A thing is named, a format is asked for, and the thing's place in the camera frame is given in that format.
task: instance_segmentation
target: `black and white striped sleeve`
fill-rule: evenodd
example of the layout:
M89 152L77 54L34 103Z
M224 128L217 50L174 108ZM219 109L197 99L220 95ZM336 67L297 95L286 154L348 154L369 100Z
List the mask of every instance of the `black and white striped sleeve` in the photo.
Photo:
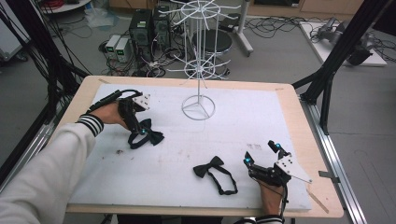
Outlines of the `black and white striped sleeve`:
M93 133L93 136L97 136L105 127L103 122L96 117L95 115L92 114L84 114L81 115L77 121L77 123L82 123L85 126L87 126L91 132Z
M256 223L257 224L261 224L261 223L265 223L265 224L280 224L283 223L283 219L281 216L277 216L277 215L269 215L269 216L264 216L264 217L257 217L256 218Z

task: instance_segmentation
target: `gray floor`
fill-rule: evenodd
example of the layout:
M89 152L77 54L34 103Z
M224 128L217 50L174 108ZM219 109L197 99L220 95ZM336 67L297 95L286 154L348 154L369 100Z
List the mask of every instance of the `gray floor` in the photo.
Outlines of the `gray floor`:
M77 21L83 12L75 10L59 17L62 22ZM124 33L129 20L118 19L114 27L106 29L90 30L85 21L68 26L74 34L65 35L67 45L93 74L100 75L106 71L106 61L98 46L111 34ZM298 28L278 32L268 39L250 30L245 34L254 52L246 57L237 42L233 42L232 50L222 57L231 60L229 80L293 83L317 71L321 65ZM375 35L396 42L395 36L380 32ZM55 42L61 47L58 39ZM165 77L186 78L169 72ZM12 60L0 67L0 162L4 162L43 108L46 92L46 82L31 61ZM333 82L329 132L368 223L396 223L395 99L396 63L386 67L343 66ZM100 223L102 219L103 215L67 214L64 223ZM349 221L345 215L340 219L298 218L297 223Z

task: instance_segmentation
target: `bow tie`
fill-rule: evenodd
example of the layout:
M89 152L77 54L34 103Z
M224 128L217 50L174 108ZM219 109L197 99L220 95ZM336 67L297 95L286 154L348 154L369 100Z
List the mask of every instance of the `bow tie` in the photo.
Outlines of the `bow tie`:
M231 195L231 194L237 193L237 192L238 192L238 188L236 187L236 182L235 182L235 180L233 179L233 176L232 176L231 173L228 172L226 169L222 168L221 165L224 165L224 162L223 162L219 157L215 156L215 157L210 161L210 163L204 164L204 165L198 165L198 166L195 166L195 167L192 168L192 169L194 170L195 174L198 175L198 176L201 177L201 178L204 178L204 176L205 176L206 173L208 173L210 176L212 176L213 181L215 182L216 186L218 187L218 190L219 190L219 194L220 194L220 195L223 195L223 194L225 194L225 195ZM216 170L218 170L218 171L224 173L225 175L229 175L229 176L230 176L231 181L233 181L233 188L234 188L234 190L225 190L225 191L224 191L224 190L221 188L221 185L220 185L219 181L218 181L218 180L215 178L215 176L214 176L212 173L210 173L210 171L209 171L209 169L212 168L212 167L215 168Z
M138 136L138 133L131 133L128 139L131 149L137 149L147 143L147 141L150 141L152 145L156 146L163 140L162 133L151 130L151 119L144 119L139 124L145 130L146 136L139 142L134 143L134 139Z
M204 164L204 165L195 166L193 168L193 170L194 170L196 175L198 175L201 178L204 178L204 176L205 176L205 174L206 174L208 169L210 169L210 168L212 168L214 166L221 166L221 165L224 165L224 162L218 156L215 156L212 159L212 161L210 161L210 163Z

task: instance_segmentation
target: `black metal frame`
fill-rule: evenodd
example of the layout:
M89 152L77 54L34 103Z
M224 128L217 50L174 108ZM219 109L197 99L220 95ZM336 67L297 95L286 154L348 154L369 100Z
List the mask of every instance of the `black metal frame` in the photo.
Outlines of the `black metal frame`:
M9 173L12 171L15 164L20 159L23 152L28 148L32 139L40 127L54 118L57 111L57 104L63 95L74 95L78 90L79 84L75 76L86 77L88 74L81 69L75 67L68 62L56 47L55 43L50 36L48 28L44 25L43 21L37 15L34 6L30 0L6 0L9 7L20 21L26 33L32 39L33 45L36 47L39 54L44 58L45 64L39 64L35 61L37 69L46 77L48 81L48 95L49 101L39 114L35 122L23 136L21 141L17 144L11 154L8 156L5 163L0 167L0 185L6 180ZM16 36L23 48L29 53L32 58L36 58L30 50L30 46L24 42L19 36L12 22L7 15L0 12L0 20L4 22L12 34Z
M292 84L294 89L298 89L311 82L308 90L301 94L301 100L306 101L310 105L315 105L318 97L323 92L323 101L320 111L320 127L326 134L329 134L328 118L332 94L332 80L344 60L353 52L355 46L361 40L361 37L372 25L387 2L388 0L363 1L358 12L355 14L341 38L335 44L329 57L319 70Z

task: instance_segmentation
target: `white wire rack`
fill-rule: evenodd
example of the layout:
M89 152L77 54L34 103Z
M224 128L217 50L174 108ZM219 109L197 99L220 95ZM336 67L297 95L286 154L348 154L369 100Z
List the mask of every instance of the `white wire rack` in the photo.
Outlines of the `white wire rack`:
M183 113L190 119L203 120L209 119L215 114L216 105L215 102L208 96L201 94L201 81L204 82L208 78L216 76L216 68L223 66L226 63L215 64L217 53L217 41L218 41L218 27L219 27L219 16L223 16L230 19L236 19L229 17L228 15L222 14L222 8L239 8L239 7L221 7L212 1L191 1L189 3L182 3L178 1L171 0L171 2L182 4L183 6L179 9L160 11L161 13L173 13L180 12L182 19L175 23L175 25L180 25L183 22L184 31L187 31L186 21L190 19L190 26L196 29L196 44L195 44L195 59L187 61L187 57L178 60L184 62L185 66L180 70L168 70L171 72L181 72L184 71L188 77L187 81L190 79L198 80L198 92L196 95L188 97L182 104ZM205 52L206 46L206 30L209 30L209 25L207 20L211 18L216 18L216 37L214 43L214 52ZM187 43L187 35L184 35L184 42ZM187 55L187 44L185 45L185 55Z

